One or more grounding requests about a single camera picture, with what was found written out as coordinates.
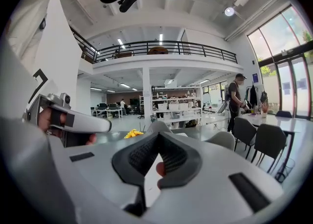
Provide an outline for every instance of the black slot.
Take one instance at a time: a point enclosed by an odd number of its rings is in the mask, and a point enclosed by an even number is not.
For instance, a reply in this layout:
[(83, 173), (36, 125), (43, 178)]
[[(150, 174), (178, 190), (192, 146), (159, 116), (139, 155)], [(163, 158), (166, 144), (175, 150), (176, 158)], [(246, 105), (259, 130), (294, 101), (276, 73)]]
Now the black slot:
[(69, 158), (72, 162), (76, 162), (76, 161), (87, 159), (87, 158), (90, 158), (93, 156), (94, 156), (94, 154), (92, 152), (89, 152), (89, 153), (84, 153), (84, 154), (80, 154), (80, 155), (76, 155), (76, 156), (70, 156)]
[(254, 213), (260, 211), (270, 204), (270, 201), (254, 184), (252, 184), (252, 182), (243, 173), (230, 175), (229, 179), (238, 189)]

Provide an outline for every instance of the desk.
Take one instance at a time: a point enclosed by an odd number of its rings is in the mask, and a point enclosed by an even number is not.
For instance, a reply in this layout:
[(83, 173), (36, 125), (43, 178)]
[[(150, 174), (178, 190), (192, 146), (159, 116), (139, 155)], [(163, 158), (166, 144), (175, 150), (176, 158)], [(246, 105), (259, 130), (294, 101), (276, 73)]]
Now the desk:
[(98, 112), (107, 112), (107, 117), (109, 112), (116, 112), (118, 111), (118, 118), (123, 118), (123, 110), (122, 109), (114, 109), (114, 110), (110, 110), (110, 109), (105, 109), (105, 110), (91, 110), (91, 112), (96, 112), (96, 117), (98, 117)]
[(280, 176), (287, 165), (287, 161), (289, 159), (293, 145), (294, 134), (304, 132), (308, 128), (313, 128), (313, 122), (304, 119), (277, 117), (275, 115), (267, 115), (266, 118), (262, 118), (260, 114), (257, 114), (256, 116), (250, 116), (248, 113), (243, 114), (239, 117), (247, 119), (255, 127), (259, 127), (261, 124), (278, 126), (284, 133), (291, 135), (291, 141), (287, 152), (287, 156), (283, 163), (282, 171), (280, 171), (278, 179), (280, 179)]

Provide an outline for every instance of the shelf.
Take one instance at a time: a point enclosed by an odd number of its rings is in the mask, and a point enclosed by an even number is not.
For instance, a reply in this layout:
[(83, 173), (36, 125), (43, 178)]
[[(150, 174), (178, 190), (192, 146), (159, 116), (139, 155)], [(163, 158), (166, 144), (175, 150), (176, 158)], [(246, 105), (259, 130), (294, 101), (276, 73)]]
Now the shelf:
[(200, 100), (201, 98), (199, 97), (187, 97), (187, 98), (175, 98), (175, 99), (156, 99), (152, 101), (183, 101), (183, 100)]
[(189, 89), (200, 89), (200, 86), (197, 87), (176, 87), (176, 88), (154, 88), (153, 91), (160, 91), (160, 90), (167, 90), (167, 91), (172, 91), (172, 90), (189, 90)]
[(158, 121), (163, 121), (164, 123), (172, 123), (172, 122), (180, 122), (180, 121), (189, 121), (189, 120), (196, 120), (196, 119), (201, 119), (201, 115), (193, 115), (190, 117), (183, 117), (179, 119), (163, 119), (163, 118), (158, 118)]
[(187, 110), (186, 109), (183, 109), (183, 110), (156, 110), (156, 111), (152, 111), (152, 112), (181, 112), (181, 111), (195, 111), (195, 110), (201, 110), (201, 108), (188, 108)]

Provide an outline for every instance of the white pillar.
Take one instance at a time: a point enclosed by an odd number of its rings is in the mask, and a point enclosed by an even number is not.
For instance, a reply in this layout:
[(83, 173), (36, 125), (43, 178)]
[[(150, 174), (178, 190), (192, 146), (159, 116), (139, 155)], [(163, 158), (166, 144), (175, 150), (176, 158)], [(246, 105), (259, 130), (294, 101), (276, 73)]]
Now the white pillar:
[(143, 83), (143, 104), (145, 108), (145, 130), (151, 124), (151, 85), (150, 85), (150, 71), (148, 67), (142, 69), (142, 83)]

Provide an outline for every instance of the hand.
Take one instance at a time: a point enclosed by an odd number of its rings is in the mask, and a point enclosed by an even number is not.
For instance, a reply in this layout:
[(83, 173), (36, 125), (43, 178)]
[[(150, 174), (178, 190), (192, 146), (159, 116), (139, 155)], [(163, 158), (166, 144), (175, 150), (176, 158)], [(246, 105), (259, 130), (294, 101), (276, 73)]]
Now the hand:
[[(40, 114), (39, 114), (39, 128), (42, 131), (47, 131), (50, 127), (50, 119), (51, 119), (51, 108), (46, 108), (44, 109)], [(65, 113), (62, 113), (60, 116), (60, 122), (61, 124), (64, 124), (67, 119), (67, 115)], [(53, 135), (61, 138), (61, 130), (55, 129), (52, 130)], [(89, 140), (86, 142), (86, 145), (92, 145), (96, 142), (97, 136), (95, 134), (91, 134), (89, 136)]]

